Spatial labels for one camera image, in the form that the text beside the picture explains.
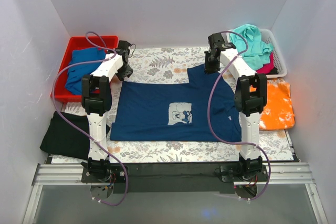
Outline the red plastic bin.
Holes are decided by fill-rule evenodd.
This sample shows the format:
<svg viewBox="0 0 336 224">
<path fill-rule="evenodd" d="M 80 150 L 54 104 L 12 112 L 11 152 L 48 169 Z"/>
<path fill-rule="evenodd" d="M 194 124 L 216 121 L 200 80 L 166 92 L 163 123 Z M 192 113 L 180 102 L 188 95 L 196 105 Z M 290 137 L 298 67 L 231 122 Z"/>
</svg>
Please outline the red plastic bin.
<svg viewBox="0 0 336 224">
<path fill-rule="evenodd" d="M 118 45 L 119 39 L 117 36 L 102 36 L 102 39 L 109 48 L 116 48 Z M 74 50 L 80 50 L 90 47 L 93 47 L 93 45 L 86 40 L 85 36 L 71 37 L 69 39 L 66 51 L 61 61 L 59 72 L 69 65 L 69 63 L 72 60 L 72 52 Z M 66 89 L 65 85 L 67 79 L 68 79 L 67 71 L 63 72 L 57 79 L 55 84 L 55 100 L 62 103 L 81 102 L 81 95 L 74 95 L 69 90 Z"/>
</svg>

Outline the aluminium mounting rail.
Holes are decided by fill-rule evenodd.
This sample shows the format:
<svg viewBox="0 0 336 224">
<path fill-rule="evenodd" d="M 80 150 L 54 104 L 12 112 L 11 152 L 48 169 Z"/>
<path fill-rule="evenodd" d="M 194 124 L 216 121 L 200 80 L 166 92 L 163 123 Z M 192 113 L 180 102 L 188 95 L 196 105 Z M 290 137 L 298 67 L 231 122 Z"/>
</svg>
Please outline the aluminium mounting rail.
<svg viewBox="0 0 336 224">
<path fill-rule="evenodd" d="M 39 165 L 24 223 L 327 223 L 306 163 L 273 163 L 265 182 L 217 191 L 115 194 L 81 165 Z"/>
</svg>

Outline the magenta shirt in basket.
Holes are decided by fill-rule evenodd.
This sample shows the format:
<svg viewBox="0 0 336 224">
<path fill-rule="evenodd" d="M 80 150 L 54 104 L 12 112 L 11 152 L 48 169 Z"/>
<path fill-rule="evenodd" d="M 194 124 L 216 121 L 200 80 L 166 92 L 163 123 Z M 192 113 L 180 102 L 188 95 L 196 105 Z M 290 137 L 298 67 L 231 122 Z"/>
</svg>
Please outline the magenta shirt in basket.
<svg viewBox="0 0 336 224">
<path fill-rule="evenodd" d="M 274 55 L 273 52 L 269 56 L 269 63 L 264 64 L 260 69 L 258 69 L 256 72 L 257 73 L 262 73 L 262 74 L 268 74 L 272 71 L 272 69 L 275 67 L 274 66 Z"/>
</svg>

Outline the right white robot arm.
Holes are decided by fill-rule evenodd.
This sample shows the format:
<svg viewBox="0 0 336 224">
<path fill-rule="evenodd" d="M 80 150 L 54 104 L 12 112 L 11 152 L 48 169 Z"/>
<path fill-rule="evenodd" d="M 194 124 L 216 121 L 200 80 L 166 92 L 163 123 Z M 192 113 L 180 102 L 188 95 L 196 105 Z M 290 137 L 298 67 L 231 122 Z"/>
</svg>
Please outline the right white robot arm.
<svg viewBox="0 0 336 224">
<path fill-rule="evenodd" d="M 222 33 L 211 34 L 208 44 L 204 71 L 214 73 L 224 64 L 224 69 L 234 76 L 237 81 L 234 104 L 241 121 L 239 160 L 221 166 L 219 175 L 224 182 L 231 182 L 235 177 L 248 181 L 263 171 L 259 127 L 261 113 L 267 104 L 267 77 L 253 71 L 241 57 L 243 52 L 227 42 Z"/>
</svg>

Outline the dark blue t shirt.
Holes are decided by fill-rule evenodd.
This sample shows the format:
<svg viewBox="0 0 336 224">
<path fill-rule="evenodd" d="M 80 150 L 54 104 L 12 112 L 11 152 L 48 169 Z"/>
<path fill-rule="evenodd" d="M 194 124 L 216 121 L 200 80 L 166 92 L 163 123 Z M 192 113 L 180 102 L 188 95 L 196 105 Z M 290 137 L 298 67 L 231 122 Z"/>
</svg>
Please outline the dark blue t shirt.
<svg viewBox="0 0 336 224">
<path fill-rule="evenodd" d="M 187 70 L 188 82 L 147 84 L 124 82 L 112 141 L 227 142 L 241 140 L 234 93 L 219 73 L 204 66 Z"/>
</svg>

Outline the orange tie-dye folded shirt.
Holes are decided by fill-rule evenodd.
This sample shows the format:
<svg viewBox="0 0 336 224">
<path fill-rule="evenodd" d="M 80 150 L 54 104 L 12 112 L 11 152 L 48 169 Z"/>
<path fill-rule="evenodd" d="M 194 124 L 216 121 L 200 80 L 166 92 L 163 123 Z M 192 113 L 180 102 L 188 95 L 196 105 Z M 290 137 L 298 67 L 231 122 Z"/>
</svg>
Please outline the orange tie-dye folded shirt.
<svg viewBox="0 0 336 224">
<path fill-rule="evenodd" d="M 294 125 L 290 84 L 282 78 L 267 80 L 267 104 L 260 117 L 260 129 L 286 130 Z"/>
</svg>

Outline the black folded shirt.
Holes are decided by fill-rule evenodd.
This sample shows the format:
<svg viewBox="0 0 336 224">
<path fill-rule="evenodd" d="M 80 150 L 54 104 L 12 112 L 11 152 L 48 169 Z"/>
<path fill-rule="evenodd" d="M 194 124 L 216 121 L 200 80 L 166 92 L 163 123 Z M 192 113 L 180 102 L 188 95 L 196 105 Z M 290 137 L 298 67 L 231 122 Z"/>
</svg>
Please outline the black folded shirt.
<svg viewBox="0 0 336 224">
<path fill-rule="evenodd" d="M 78 159 L 102 154 L 102 159 L 106 159 L 109 129 L 105 116 L 94 113 L 79 116 L 55 111 L 40 149 L 48 154 Z"/>
</svg>

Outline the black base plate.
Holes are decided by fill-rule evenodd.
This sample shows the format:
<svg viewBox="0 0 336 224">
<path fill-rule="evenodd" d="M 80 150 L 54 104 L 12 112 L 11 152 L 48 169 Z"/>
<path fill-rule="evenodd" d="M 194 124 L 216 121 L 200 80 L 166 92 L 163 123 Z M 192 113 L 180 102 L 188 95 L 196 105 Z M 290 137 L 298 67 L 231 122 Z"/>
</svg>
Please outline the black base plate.
<svg viewBox="0 0 336 224">
<path fill-rule="evenodd" d="M 83 183 L 115 194 L 217 191 L 233 193 L 234 182 L 254 185 L 268 178 L 262 164 L 237 162 L 135 163 L 93 165 L 81 162 Z"/>
</svg>

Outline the white plastic basket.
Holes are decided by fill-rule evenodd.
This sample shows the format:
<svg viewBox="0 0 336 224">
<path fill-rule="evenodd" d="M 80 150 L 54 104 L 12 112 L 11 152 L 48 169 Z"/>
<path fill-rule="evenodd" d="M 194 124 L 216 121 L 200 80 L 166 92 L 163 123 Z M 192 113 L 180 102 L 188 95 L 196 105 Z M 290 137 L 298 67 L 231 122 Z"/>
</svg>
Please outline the white plastic basket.
<svg viewBox="0 0 336 224">
<path fill-rule="evenodd" d="M 268 74 L 266 74 L 266 77 L 268 79 L 274 79 L 274 78 L 282 78 L 287 74 L 287 68 L 285 66 L 284 59 L 282 57 L 282 54 L 280 52 L 280 49 L 276 43 L 276 40 L 270 30 L 267 29 L 259 29 L 262 36 L 262 41 L 267 44 L 272 44 L 273 49 L 273 55 L 274 55 L 274 68 L 272 71 Z M 239 35 L 233 30 L 230 33 L 226 34 L 226 40 L 228 43 L 230 43 L 230 37 L 229 34 L 236 34 Z M 228 66 L 228 70 L 231 72 L 231 74 L 234 76 L 235 79 L 246 75 L 251 76 L 256 74 L 257 72 L 249 67 L 247 63 L 245 63 L 244 59 L 242 58 L 241 54 L 245 52 L 241 51 L 238 52 L 237 48 L 233 49 L 226 49 L 225 51 L 221 52 L 220 55 L 220 62 L 224 66 Z"/>
</svg>

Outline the teal t shirt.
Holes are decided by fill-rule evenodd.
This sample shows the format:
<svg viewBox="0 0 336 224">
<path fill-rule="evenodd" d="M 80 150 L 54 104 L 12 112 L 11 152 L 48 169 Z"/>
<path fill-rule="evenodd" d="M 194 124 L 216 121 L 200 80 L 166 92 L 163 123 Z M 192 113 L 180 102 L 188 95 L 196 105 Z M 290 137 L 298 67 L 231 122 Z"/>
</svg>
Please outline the teal t shirt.
<svg viewBox="0 0 336 224">
<path fill-rule="evenodd" d="M 229 34 L 230 41 L 236 46 L 238 52 L 245 50 L 241 56 L 250 68 L 257 71 L 271 63 L 270 55 L 274 47 L 262 41 L 261 32 L 257 26 L 245 24 L 235 28 L 233 32 L 239 35 Z"/>
</svg>

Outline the floral table mat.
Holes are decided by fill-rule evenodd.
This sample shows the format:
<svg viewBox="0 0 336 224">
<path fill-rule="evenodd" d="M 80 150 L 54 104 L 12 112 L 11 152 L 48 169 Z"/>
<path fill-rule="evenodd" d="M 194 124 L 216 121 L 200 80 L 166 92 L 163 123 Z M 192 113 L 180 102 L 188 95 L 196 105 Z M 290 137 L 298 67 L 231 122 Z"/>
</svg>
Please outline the floral table mat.
<svg viewBox="0 0 336 224">
<path fill-rule="evenodd" d="M 204 47 L 137 49 L 130 58 L 138 83 L 187 83 L 187 69 L 204 62 Z M 287 132 L 262 131 L 260 146 L 273 162 L 293 161 Z M 124 163 L 236 161 L 238 145 L 217 142 L 108 142 L 108 151 Z"/>
</svg>

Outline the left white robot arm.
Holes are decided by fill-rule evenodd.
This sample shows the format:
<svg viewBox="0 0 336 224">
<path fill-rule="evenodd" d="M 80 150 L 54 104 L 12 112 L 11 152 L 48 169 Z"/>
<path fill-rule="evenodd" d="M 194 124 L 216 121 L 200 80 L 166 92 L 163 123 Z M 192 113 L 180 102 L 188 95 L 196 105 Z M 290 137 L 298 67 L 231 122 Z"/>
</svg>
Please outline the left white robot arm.
<svg viewBox="0 0 336 224">
<path fill-rule="evenodd" d="M 91 74 L 82 77 L 82 107 L 89 123 L 90 148 L 85 168 L 100 182 L 112 176 L 107 151 L 107 115 L 112 107 L 110 82 L 113 76 L 119 80 L 130 77 L 133 69 L 129 66 L 132 44 L 126 40 L 118 42 L 114 51 L 108 51 L 106 61 Z"/>
</svg>

